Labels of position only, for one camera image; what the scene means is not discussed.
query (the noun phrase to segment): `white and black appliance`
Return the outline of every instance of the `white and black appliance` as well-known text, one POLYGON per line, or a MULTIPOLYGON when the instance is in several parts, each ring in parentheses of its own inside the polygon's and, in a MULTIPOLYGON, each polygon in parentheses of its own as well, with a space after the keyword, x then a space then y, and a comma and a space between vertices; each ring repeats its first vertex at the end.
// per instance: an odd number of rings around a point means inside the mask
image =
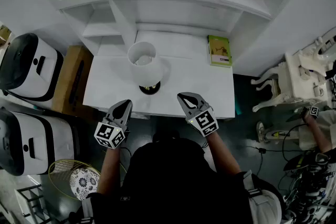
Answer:
POLYGON ((63 119, 0 109, 0 166, 12 175, 44 174, 54 161, 74 159, 74 141, 63 119))
POLYGON ((16 37, 0 65, 0 89, 51 109, 63 55, 33 33, 16 37))

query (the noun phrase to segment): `black lid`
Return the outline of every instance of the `black lid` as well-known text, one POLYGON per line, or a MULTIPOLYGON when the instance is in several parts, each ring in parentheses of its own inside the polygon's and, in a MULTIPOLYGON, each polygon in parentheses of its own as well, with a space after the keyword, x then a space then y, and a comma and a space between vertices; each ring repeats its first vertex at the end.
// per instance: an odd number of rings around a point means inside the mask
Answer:
POLYGON ((27 33, 16 37, 7 48, 0 66, 0 89, 10 90, 25 81, 38 45, 38 37, 27 33))
POLYGON ((5 108, 0 109, 0 166, 14 176, 25 168, 19 121, 5 108))

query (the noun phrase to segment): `round patterned cushion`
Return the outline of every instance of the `round patterned cushion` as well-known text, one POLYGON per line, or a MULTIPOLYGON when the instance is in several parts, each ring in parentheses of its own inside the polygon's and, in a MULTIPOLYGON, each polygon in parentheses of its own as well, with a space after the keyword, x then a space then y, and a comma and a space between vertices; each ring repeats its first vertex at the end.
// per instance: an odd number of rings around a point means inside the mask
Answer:
POLYGON ((70 187, 73 194, 84 200, 90 193, 97 191, 99 175, 91 168, 79 168, 70 176, 70 187))

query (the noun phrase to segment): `white lampshade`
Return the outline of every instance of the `white lampshade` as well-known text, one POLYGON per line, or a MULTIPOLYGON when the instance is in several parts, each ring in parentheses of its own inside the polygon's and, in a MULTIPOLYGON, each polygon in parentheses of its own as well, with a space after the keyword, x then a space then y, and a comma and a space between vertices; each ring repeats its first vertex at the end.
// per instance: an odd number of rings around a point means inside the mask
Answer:
POLYGON ((134 43, 129 48, 127 56, 137 85, 151 87, 160 82, 163 68, 153 44, 144 41, 134 43))

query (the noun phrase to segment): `white wall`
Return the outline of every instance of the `white wall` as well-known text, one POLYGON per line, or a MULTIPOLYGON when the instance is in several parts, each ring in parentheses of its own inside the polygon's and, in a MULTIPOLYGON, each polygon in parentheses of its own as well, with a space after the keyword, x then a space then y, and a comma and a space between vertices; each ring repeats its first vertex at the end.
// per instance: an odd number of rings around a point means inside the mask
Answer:
POLYGON ((15 35, 34 32, 63 54, 80 39, 49 0, 0 0, 0 20, 15 35))
POLYGON ((335 26, 336 0, 289 0, 253 45, 234 59, 233 72, 259 76, 286 51, 304 48, 335 26))

